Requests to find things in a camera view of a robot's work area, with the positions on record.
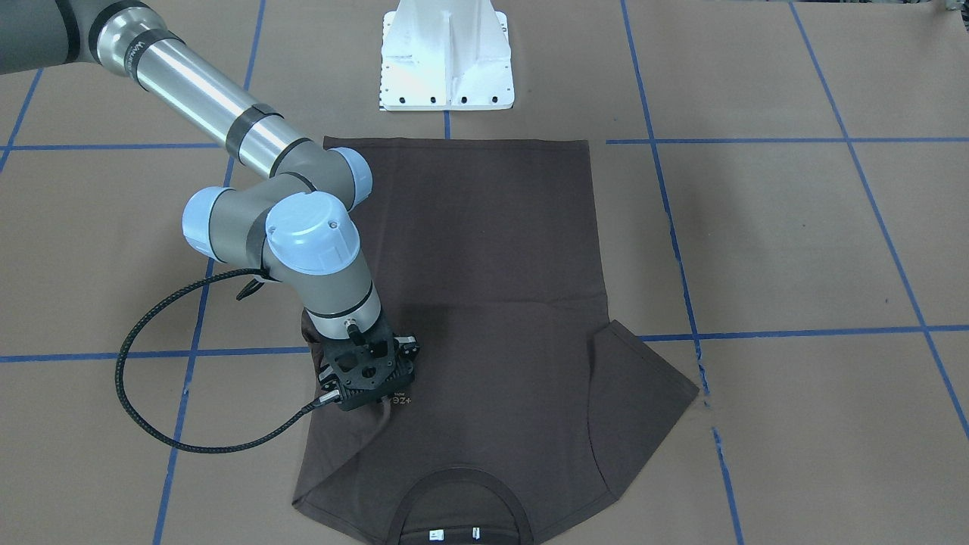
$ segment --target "white metal stand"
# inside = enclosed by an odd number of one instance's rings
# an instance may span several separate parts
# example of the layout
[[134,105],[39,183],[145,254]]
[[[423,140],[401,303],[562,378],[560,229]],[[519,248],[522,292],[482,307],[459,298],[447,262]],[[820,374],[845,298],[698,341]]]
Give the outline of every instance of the white metal stand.
[[384,16],[381,110],[504,110],[515,102],[508,18],[490,0],[400,0]]

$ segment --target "silver arm segment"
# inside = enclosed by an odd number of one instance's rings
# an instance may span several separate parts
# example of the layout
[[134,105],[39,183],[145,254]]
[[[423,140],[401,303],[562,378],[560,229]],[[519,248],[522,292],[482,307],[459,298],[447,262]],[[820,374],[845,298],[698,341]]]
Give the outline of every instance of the silver arm segment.
[[267,178],[245,191],[197,193],[182,216],[194,248],[292,285],[325,337],[346,339],[349,324],[365,332],[377,322],[380,299],[346,213],[372,185],[358,153],[322,149],[205,62],[142,2],[0,2],[0,74],[75,61],[131,78]]

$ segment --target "black band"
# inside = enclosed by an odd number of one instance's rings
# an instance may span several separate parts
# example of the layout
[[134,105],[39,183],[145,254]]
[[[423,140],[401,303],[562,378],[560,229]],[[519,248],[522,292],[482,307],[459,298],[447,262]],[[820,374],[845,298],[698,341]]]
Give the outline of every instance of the black band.
[[152,28],[151,30],[145,30],[140,33],[128,45],[128,50],[124,53],[124,71],[138,85],[141,85],[141,82],[138,81],[138,63],[141,61],[141,56],[144,55],[145,51],[148,51],[149,48],[162,40],[178,40],[182,42],[181,38],[175,36],[168,30]]
[[319,191],[319,189],[317,189],[316,186],[313,185],[313,182],[311,182],[306,176],[303,176],[303,175],[297,174],[297,173],[291,173],[291,172],[285,172],[285,173],[279,173],[279,174],[281,174],[281,175],[290,175],[290,176],[292,176],[294,178],[297,178],[299,181],[301,181],[304,184],[306,184],[306,187],[309,188],[310,192]]
[[363,306],[363,304],[365,304],[370,299],[371,295],[373,295],[373,282],[370,282],[370,289],[367,290],[366,295],[363,296],[363,299],[361,299],[360,302],[357,303],[356,305],[353,305],[352,307],[347,308],[343,312],[337,312],[336,314],[320,314],[319,312],[314,312],[309,308],[307,308],[306,311],[318,318],[325,318],[327,320],[333,319],[333,318],[342,318],[347,314],[353,314],[354,312],[356,312],[358,308]]
[[269,177],[276,176],[276,170],[279,168],[279,165],[282,164],[283,158],[285,158],[290,151],[293,151],[293,149],[296,146],[304,142],[313,142],[313,141],[304,137],[290,142],[290,144],[287,145],[285,149],[283,149],[283,152],[279,154],[279,157],[276,157],[276,160],[272,162],[272,168],[269,169]]
[[60,10],[61,18],[64,19],[64,30],[67,30],[67,56],[64,64],[78,60],[80,55],[80,29],[78,28],[78,18],[74,15],[74,8],[68,0],[55,0],[57,9]]
[[94,22],[91,23],[91,28],[87,30],[87,48],[91,51],[91,56],[94,57],[94,61],[101,64],[101,59],[98,58],[98,37],[101,36],[101,29],[105,27],[105,24],[109,19],[116,16],[118,12],[122,10],[127,10],[128,8],[148,8],[142,2],[133,2],[131,0],[122,0],[121,2],[115,2],[110,6],[107,6],[94,17]]
[[242,113],[239,117],[233,121],[231,127],[229,127],[229,134],[226,135],[226,151],[232,157],[238,159],[239,163],[245,164],[242,158],[239,157],[239,149],[242,147],[242,139],[245,135],[249,134],[249,131],[256,124],[269,117],[270,115],[282,115],[274,110],[272,106],[268,104],[254,104],[249,107],[248,110]]

